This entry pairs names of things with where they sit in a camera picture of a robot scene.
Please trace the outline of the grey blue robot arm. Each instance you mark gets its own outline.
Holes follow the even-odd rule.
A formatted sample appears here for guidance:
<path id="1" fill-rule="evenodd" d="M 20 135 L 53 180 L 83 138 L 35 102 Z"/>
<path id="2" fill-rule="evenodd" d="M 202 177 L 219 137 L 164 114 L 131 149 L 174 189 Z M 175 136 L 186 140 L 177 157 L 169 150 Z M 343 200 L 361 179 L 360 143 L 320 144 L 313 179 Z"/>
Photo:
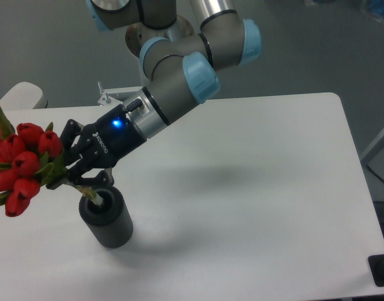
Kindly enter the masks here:
<path id="1" fill-rule="evenodd" d="M 96 21 L 113 30 L 141 24 L 140 65 L 148 84 L 96 122 L 67 121 L 61 134 L 65 172 L 53 174 L 48 189 L 111 185 L 111 169 L 127 154 L 176 122 L 220 89 L 217 71 L 255 60 L 261 33 L 239 17 L 232 1 L 192 1 L 200 32 L 165 37 L 177 21 L 175 1 L 88 1 Z"/>

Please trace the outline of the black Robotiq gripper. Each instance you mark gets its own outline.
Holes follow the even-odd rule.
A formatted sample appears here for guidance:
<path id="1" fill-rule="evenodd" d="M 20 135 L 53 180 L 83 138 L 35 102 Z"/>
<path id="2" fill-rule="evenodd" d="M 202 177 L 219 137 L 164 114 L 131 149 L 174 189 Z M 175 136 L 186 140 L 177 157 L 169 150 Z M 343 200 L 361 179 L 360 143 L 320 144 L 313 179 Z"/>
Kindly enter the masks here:
<path id="1" fill-rule="evenodd" d="M 144 144 L 147 139 L 128 118 L 123 105 L 117 105 L 96 122 L 83 126 L 69 119 L 60 135 L 63 150 L 72 157 L 81 156 L 71 168 L 46 184 L 47 189 L 69 186 L 112 186 L 112 167 L 122 158 Z M 95 177 L 82 177 L 92 169 L 102 169 Z"/>

